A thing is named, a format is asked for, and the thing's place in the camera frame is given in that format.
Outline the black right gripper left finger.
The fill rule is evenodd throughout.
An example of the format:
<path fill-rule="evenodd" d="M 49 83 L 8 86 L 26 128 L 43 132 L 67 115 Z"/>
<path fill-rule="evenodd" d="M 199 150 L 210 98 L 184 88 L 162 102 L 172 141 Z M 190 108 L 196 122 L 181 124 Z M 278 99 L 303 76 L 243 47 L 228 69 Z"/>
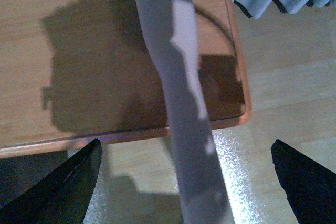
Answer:
<path fill-rule="evenodd" d="M 101 160 L 101 142 L 95 139 L 4 205 L 1 223 L 83 223 Z"/>

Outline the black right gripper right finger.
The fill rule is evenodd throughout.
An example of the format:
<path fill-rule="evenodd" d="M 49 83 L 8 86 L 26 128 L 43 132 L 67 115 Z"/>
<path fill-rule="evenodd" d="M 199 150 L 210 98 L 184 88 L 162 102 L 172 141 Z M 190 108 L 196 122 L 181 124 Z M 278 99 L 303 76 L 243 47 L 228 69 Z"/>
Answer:
<path fill-rule="evenodd" d="M 335 173 L 277 139 L 275 171 L 299 223 L 335 223 Z"/>

